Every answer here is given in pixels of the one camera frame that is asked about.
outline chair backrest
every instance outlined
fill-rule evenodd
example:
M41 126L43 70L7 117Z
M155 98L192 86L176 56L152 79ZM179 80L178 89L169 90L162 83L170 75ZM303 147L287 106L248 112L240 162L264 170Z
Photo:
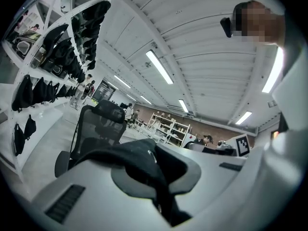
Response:
M71 158L79 159L93 149L119 143L126 129L124 117L124 110L107 100L96 107L84 106L80 112L76 144Z

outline ceiling light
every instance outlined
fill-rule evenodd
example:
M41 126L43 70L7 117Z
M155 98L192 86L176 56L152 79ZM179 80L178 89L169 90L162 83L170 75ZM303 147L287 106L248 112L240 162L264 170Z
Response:
M115 89L119 90L118 87L116 87L115 85L111 84L109 81L107 81L109 83L109 85L113 86Z
M246 111L246 113L239 119L235 124L240 125L242 124L252 113L249 111Z
M128 94L127 94L128 95ZM129 95L128 95L129 96ZM131 96L129 96L132 100L134 100L135 102L137 101L136 99L132 98Z
M126 84L123 80L121 80L118 76L115 75L115 77L116 77L119 81L121 81L124 85L126 85L128 88L130 88L130 86L129 86L128 84Z
M269 93L272 87L274 86L283 66L283 50L282 48L278 48L276 59L273 65L273 68L270 72L268 81L266 82L262 92Z
M146 53L146 56L151 60L151 62L154 64L154 66L157 68L157 70L160 72L160 74L164 77L165 81L171 85L173 84L172 79L170 78L169 74L161 64L160 60L157 58L157 56L154 54L152 50L148 51Z
M180 104L182 105L183 110L184 110L186 113L188 113L188 109L187 109L187 107L186 107L186 105L185 105L185 103L184 103L184 100L183 100L183 99L179 99L179 102L180 102Z
M144 100L146 100L149 104L151 104L145 97L141 96Z

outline grey floor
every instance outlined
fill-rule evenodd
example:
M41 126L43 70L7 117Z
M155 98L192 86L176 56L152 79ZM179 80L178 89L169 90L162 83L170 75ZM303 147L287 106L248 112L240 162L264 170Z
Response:
M28 158L22 170L24 184L9 169L2 169L13 191L31 201L40 190L56 179L54 165L57 156L61 151L70 151L79 113L80 110L66 106L63 117L44 135ZM127 128L120 142L143 138L135 129Z

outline ceiling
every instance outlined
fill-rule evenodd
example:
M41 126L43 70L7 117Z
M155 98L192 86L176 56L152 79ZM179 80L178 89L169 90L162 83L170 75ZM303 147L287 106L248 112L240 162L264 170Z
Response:
M277 47L224 35L219 21L243 1L248 0L112 0L97 42L96 68L141 104L143 95L152 107L168 110L183 99L194 119L254 133L279 118L278 107L268 107L271 95L261 92ZM148 50L174 84L150 63ZM236 126L246 111L253 114Z

